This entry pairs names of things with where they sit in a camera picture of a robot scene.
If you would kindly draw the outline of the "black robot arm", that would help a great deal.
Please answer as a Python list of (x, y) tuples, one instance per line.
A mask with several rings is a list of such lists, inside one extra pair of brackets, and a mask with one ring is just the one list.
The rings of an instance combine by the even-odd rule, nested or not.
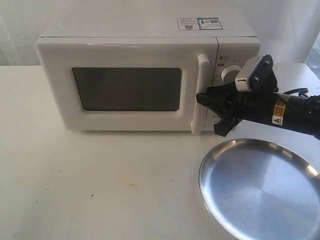
[(214, 133), (225, 137), (240, 121), (320, 137), (320, 97), (278, 93), (277, 79), (270, 65), (259, 66), (250, 77), (249, 92), (240, 92), (234, 83), (209, 87), (196, 100), (220, 117)]

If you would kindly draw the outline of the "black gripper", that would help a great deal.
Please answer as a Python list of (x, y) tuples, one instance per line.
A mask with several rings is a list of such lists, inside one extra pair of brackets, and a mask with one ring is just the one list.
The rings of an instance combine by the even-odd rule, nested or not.
[(215, 112), (220, 120), (213, 126), (214, 133), (226, 137), (241, 119), (271, 123), (278, 99), (278, 82), (272, 63), (260, 63), (251, 77), (252, 91), (238, 92), (235, 83), (208, 87), (206, 93), (197, 93), (198, 104), (210, 110), (225, 110), (227, 101), (237, 96), (237, 111)]

